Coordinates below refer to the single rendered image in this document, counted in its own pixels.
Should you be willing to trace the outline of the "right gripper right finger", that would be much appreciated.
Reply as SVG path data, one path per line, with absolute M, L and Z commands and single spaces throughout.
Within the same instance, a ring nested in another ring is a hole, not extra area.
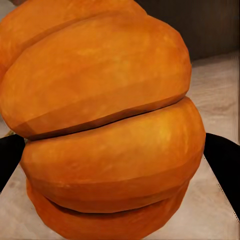
M 240 145 L 206 133 L 203 153 L 240 220 Z

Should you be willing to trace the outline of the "pumpkin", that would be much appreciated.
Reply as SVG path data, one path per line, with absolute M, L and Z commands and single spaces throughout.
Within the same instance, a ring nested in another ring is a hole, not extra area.
M 0 114 L 43 223 L 141 240 L 178 211 L 204 155 L 188 48 L 134 0 L 27 0 L 0 23 Z

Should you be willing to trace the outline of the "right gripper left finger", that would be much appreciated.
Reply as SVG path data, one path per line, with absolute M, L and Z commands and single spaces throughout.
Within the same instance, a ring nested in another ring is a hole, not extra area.
M 16 134 L 0 138 L 0 193 L 18 166 L 24 148 L 24 138 Z

